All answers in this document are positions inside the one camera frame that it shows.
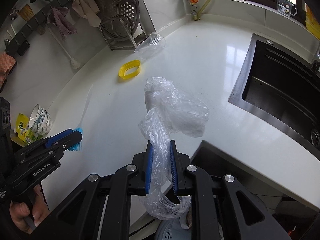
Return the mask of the person left hand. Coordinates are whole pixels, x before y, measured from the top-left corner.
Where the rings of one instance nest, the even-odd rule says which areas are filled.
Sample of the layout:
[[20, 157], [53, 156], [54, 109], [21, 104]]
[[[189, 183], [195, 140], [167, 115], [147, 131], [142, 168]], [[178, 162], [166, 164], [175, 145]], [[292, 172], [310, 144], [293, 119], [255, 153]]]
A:
[[[40, 184], [34, 187], [35, 202], [32, 211], [29, 210], [29, 207], [25, 203], [10, 203], [9, 212], [13, 223], [18, 229], [27, 234], [31, 234], [50, 214], [41, 189]], [[29, 217], [30, 214], [32, 214], [34, 218], [32, 226], [26, 221], [26, 218]]]

